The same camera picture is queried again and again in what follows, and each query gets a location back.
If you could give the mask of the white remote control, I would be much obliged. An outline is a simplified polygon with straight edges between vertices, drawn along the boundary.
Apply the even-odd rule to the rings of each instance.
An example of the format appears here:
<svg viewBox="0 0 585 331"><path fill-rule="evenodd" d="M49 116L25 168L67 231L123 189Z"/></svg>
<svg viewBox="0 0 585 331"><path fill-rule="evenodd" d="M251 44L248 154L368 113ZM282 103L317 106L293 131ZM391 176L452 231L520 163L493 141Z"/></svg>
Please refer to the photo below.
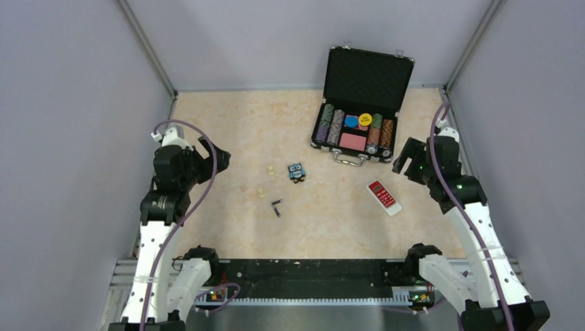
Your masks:
<svg viewBox="0 0 585 331"><path fill-rule="evenodd" d="M369 183L367 190L389 216L395 216L402 211L402 205L380 181Z"/></svg>

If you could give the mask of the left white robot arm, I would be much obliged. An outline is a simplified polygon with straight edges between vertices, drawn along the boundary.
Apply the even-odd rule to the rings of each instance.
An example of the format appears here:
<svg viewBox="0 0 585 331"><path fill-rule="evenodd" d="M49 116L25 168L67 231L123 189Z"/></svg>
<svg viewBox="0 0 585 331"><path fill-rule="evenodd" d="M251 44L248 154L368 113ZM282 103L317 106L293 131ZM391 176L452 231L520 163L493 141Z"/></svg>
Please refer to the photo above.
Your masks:
<svg viewBox="0 0 585 331"><path fill-rule="evenodd" d="M190 205L190 190L229 166L230 153L202 143L203 158L194 147L169 145L155 151L155 174L140 205L140 247L132 288L121 319L109 330L185 330L196 296L218 282L221 266L216 250L190 249L186 265L172 281L174 250Z"/></svg>

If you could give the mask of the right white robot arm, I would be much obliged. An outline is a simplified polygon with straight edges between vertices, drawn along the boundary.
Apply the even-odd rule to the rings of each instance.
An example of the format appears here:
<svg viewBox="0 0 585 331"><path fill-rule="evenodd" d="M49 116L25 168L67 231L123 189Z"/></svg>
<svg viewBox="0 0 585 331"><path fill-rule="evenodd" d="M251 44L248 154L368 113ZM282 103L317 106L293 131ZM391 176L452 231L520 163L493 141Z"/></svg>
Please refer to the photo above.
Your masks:
<svg viewBox="0 0 585 331"><path fill-rule="evenodd" d="M414 284L431 283L457 311L461 330L539 330L551 317L517 278L495 233L479 180L462 174L456 137L407 139L393 172L426 186L449 220L473 273L471 283L434 245L407 252L404 274Z"/></svg>

